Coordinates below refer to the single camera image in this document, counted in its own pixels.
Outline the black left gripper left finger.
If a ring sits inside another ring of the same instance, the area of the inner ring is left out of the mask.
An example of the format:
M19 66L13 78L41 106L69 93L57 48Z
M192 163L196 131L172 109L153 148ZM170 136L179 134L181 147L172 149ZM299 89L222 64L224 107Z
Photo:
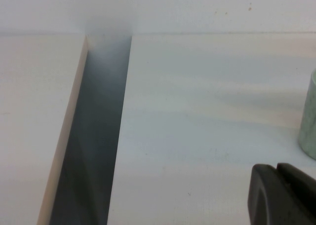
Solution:
M247 205L252 225L316 223L316 203L303 203L277 168L267 164L252 167Z

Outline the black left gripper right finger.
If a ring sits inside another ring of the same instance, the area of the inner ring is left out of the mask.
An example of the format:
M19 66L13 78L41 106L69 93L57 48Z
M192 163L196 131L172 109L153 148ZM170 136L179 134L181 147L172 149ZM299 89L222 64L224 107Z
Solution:
M289 163L278 163L277 171L303 203L316 202L316 180Z

